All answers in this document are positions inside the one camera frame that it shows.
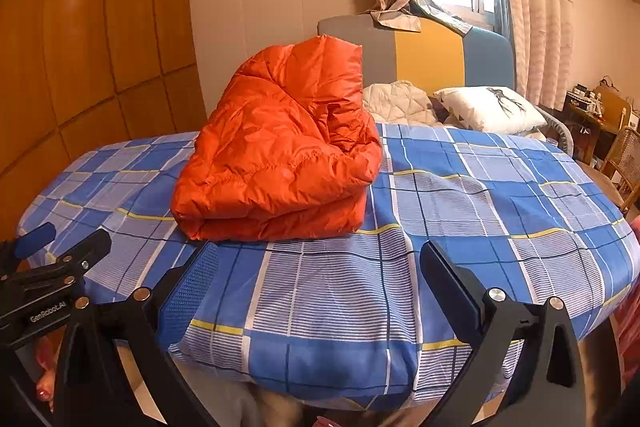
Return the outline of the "person's hand red nails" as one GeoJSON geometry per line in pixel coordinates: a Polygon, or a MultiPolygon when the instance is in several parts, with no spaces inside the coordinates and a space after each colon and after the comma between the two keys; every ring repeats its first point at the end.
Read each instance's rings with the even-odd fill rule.
{"type": "Polygon", "coordinates": [[[41,337],[36,342],[35,357],[42,375],[36,384],[37,398],[49,405],[53,404],[58,351],[48,337],[41,337]]]}

